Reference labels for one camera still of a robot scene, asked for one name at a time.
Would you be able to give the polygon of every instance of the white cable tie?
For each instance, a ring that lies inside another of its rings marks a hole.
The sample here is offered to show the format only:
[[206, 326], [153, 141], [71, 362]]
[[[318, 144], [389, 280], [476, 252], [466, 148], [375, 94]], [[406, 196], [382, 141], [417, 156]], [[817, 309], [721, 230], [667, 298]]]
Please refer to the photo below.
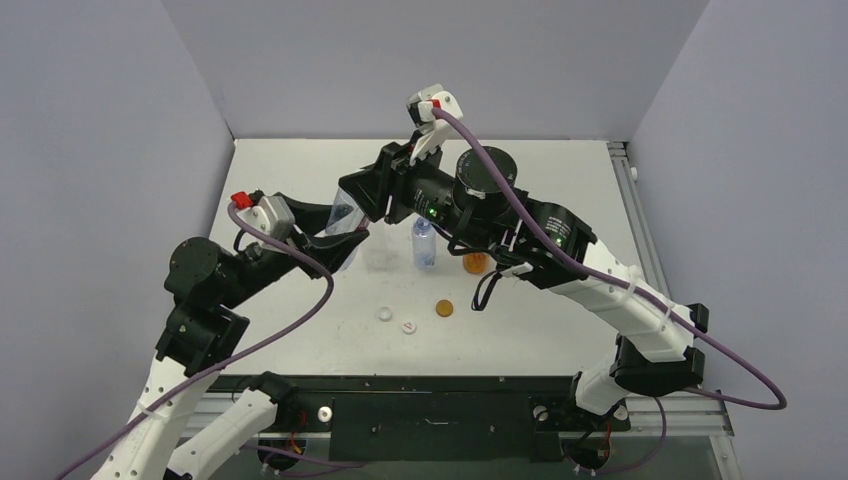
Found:
[[663, 323], [668, 321], [668, 318], [671, 317], [671, 311], [674, 310], [674, 307], [677, 306], [676, 303], [672, 302], [671, 299], [668, 300], [668, 303], [665, 304], [667, 310], [665, 311], [665, 315], [663, 316]]
[[147, 405], [144, 405], [143, 403], [141, 403], [141, 400], [136, 401], [135, 404], [138, 407], [138, 409], [141, 410], [141, 413], [145, 417], [147, 417], [147, 418], [157, 418], [157, 419], [160, 419], [160, 420], [162, 419], [162, 414], [156, 413], [156, 411], [151, 412], [150, 410], [147, 409]]
[[515, 241], [518, 240], [518, 232], [521, 231], [521, 226], [524, 225], [524, 220], [521, 218], [518, 219], [518, 223], [515, 225], [515, 233], [512, 234], [512, 241], [509, 242], [509, 251], [512, 252], [515, 249]]
[[627, 301], [633, 296], [633, 293], [636, 292], [636, 280], [638, 279], [638, 274], [635, 277], [636, 278], [634, 278], [633, 275], [630, 275], [630, 283], [627, 285], [627, 291], [625, 291], [624, 294], [618, 297], [618, 300], [613, 303], [613, 308], [618, 308], [627, 303]]

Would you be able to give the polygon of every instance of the plastic bottle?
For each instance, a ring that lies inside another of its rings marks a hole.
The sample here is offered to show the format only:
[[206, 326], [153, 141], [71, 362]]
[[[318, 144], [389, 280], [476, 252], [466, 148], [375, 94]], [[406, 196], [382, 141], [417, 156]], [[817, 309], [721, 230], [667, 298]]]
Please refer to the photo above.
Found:
[[420, 217], [412, 225], [412, 259], [422, 270], [436, 264], [436, 230], [428, 220]]
[[[324, 229], [325, 235], [339, 235], [342, 233], [350, 233], [357, 229], [368, 228], [368, 219], [365, 217], [365, 212], [359, 208], [356, 201], [341, 188], [336, 191], [336, 198], [333, 200], [333, 208], [330, 210], [330, 218], [327, 220], [327, 227]], [[339, 269], [343, 271], [350, 266], [353, 257], [356, 256], [355, 249], [347, 257], [345, 263]]]

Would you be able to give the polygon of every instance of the white table surface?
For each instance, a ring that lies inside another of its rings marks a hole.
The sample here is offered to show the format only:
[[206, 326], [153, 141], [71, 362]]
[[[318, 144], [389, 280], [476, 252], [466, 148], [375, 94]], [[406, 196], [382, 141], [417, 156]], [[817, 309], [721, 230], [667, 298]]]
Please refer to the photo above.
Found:
[[[338, 178], [371, 164], [387, 140], [239, 140], [210, 238], [230, 248], [237, 232], [226, 213], [229, 196], [262, 189], [297, 200], [330, 204]], [[580, 216], [628, 264], [638, 262], [621, 193], [600, 141], [485, 141], [509, 152], [518, 164], [516, 187], [536, 199], [559, 203]], [[444, 145], [442, 168], [453, 174], [467, 149], [460, 140]], [[530, 284], [503, 279], [487, 309], [472, 312], [479, 277], [451, 257], [438, 238], [437, 266], [412, 263], [410, 228], [372, 224], [371, 237], [350, 268], [335, 275], [327, 305], [276, 344], [228, 367], [225, 374], [271, 370], [291, 375], [573, 375], [613, 348], [615, 331], [565, 297]], [[251, 321], [237, 350], [297, 319], [325, 287], [294, 270], [236, 310]], [[435, 313], [438, 300], [454, 314]], [[394, 312], [389, 322], [378, 308]], [[401, 324], [414, 321], [406, 335]]]

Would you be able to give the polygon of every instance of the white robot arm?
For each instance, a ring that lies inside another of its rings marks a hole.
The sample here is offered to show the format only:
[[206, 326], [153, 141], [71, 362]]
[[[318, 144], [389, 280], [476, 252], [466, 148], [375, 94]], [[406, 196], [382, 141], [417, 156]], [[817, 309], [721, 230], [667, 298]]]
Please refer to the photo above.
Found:
[[[560, 205], [534, 200], [527, 192], [514, 189], [535, 221], [567, 255], [628, 282], [629, 289], [575, 273], [553, 258], [522, 225], [472, 153], [460, 158], [455, 178], [439, 170], [440, 146], [449, 126], [433, 116], [434, 106], [450, 110], [456, 117], [462, 115], [455, 97], [441, 85], [422, 90], [407, 101], [417, 127], [410, 142], [386, 145], [373, 165], [339, 180], [369, 219], [393, 224], [418, 213], [438, 226], [449, 240], [451, 254], [490, 254], [498, 264], [492, 282], [504, 276], [528, 281], [576, 301], [615, 328], [621, 334], [615, 348], [597, 365], [580, 372], [571, 386], [571, 401], [582, 411], [600, 417], [631, 392], [662, 396], [700, 383], [704, 356], [693, 347], [693, 335], [634, 295], [634, 289], [640, 287], [665, 299], [645, 283], [637, 267], [618, 261], [587, 224]], [[506, 152], [486, 149], [512, 185], [515, 162]], [[368, 235], [357, 231], [316, 237], [326, 225], [329, 206], [259, 191], [234, 195], [233, 201], [239, 209], [251, 209], [254, 215], [249, 217], [268, 223], [267, 231], [273, 237], [331, 272], [337, 271]], [[248, 323], [231, 309], [299, 266], [267, 245], [252, 244], [233, 255], [208, 239], [193, 238], [177, 248], [165, 282], [176, 307], [157, 344], [157, 357], [133, 413], [133, 418], [142, 412], [148, 418], [115, 445], [93, 478], [208, 478], [250, 437], [287, 412], [287, 407], [281, 410], [281, 406], [287, 405], [295, 388], [266, 373], [264, 383], [252, 384], [225, 414], [174, 450], [188, 416], [218, 373], [196, 382], [155, 411], [147, 409], [163, 392], [228, 358]], [[313, 278], [318, 276], [312, 270], [304, 271]], [[493, 286], [487, 289], [487, 296]], [[708, 313], [703, 306], [664, 301], [670, 310], [706, 330]]]

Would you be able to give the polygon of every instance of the gray wall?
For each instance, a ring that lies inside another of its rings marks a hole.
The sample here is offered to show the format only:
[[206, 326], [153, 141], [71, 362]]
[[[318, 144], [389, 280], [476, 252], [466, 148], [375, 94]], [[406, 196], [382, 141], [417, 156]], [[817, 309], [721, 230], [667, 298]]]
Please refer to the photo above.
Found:
[[440, 82], [482, 136], [629, 139], [707, 0], [163, 3], [237, 138], [408, 135]]
[[0, 45], [0, 465], [42, 480], [129, 416], [232, 142], [158, 1], [4, 2]]
[[[630, 145], [672, 293], [789, 397], [731, 408], [749, 480], [845, 476], [846, 22], [842, 0], [712, 0]], [[710, 387], [768, 398], [708, 363]]]

